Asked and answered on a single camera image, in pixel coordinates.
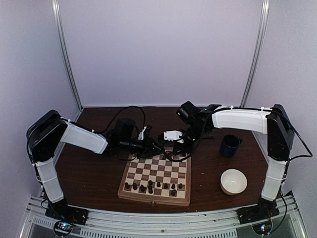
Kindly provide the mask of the wooden chess board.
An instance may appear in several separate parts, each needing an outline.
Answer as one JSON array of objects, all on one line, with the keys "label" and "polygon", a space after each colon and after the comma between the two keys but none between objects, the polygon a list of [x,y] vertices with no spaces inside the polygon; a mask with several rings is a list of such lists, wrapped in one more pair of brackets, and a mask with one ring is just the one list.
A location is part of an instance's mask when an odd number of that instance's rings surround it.
[{"label": "wooden chess board", "polygon": [[[174,157],[174,161],[162,160],[161,155],[151,158],[137,159],[135,155],[130,155],[126,163],[121,183],[118,189],[118,197],[127,200],[146,202],[151,204],[165,204],[175,206],[189,206],[191,200],[191,158],[184,161],[187,154],[180,154]],[[153,193],[148,192],[148,182],[153,182]],[[168,189],[164,189],[164,184],[168,184]],[[171,196],[172,184],[175,184],[176,195]],[[146,188],[145,192],[140,191],[140,186]]]}]

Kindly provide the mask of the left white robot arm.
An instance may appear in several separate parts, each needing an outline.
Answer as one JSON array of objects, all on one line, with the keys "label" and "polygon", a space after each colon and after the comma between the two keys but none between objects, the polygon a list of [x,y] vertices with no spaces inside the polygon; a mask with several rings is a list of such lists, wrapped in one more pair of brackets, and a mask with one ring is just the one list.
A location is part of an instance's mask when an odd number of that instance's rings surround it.
[{"label": "left white robot arm", "polygon": [[151,126],[143,127],[135,136],[133,133],[136,129],[132,119],[123,118],[117,120],[114,128],[107,132],[95,131],[63,118],[56,110],[48,111],[27,129],[29,159],[52,204],[52,212],[60,220],[67,220],[71,216],[70,207],[63,203],[66,197],[56,171],[63,151],[68,147],[77,147],[104,157],[128,152],[137,158],[162,153],[163,147],[150,136]]}]

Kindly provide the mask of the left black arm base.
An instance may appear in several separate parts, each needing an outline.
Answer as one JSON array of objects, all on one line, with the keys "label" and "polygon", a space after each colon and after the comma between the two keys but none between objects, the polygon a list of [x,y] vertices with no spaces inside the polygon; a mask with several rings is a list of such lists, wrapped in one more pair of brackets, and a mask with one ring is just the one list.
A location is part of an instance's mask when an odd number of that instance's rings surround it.
[{"label": "left black arm base", "polygon": [[45,212],[47,217],[57,220],[53,232],[60,238],[70,235],[76,225],[85,225],[88,214],[87,209],[69,206],[66,198],[55,203],[48,200]]}]

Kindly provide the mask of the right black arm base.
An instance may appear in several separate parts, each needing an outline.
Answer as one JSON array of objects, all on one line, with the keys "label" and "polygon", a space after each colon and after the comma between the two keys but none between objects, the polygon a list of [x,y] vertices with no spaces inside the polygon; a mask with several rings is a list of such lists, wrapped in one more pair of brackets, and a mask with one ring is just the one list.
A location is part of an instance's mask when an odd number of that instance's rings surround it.
[{"label": "right black arm base", "polygon": [[276,199],[269,201],[261,197],[256,205],[242,207],[237,210],[240,224],[250,223],[253,232],[262,237],[273,232],[272,218],[279,214]]}]

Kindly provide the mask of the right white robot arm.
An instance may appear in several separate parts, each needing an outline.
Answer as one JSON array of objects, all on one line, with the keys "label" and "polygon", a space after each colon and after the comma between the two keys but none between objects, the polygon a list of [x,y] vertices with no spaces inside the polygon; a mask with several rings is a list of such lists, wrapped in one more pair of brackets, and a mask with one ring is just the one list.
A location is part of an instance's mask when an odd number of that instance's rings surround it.
[{"label": "right white robot arm", "polygon": [[285,108],[273,107],[239,108],[210,104],[199,109],[191,102],[182,104],[177,115],[188,125],[184,131],[166,131],[163,138],[176,141],[181,150],[189,149],[207,131],[232,128],[251,131],[265,157],[268,168],[261,192],[260,204],[254,207],[254,215],[264,219],[273,211],[272,202],[277,198],[285,179],[287,163],[294,141],[294,129]]}]

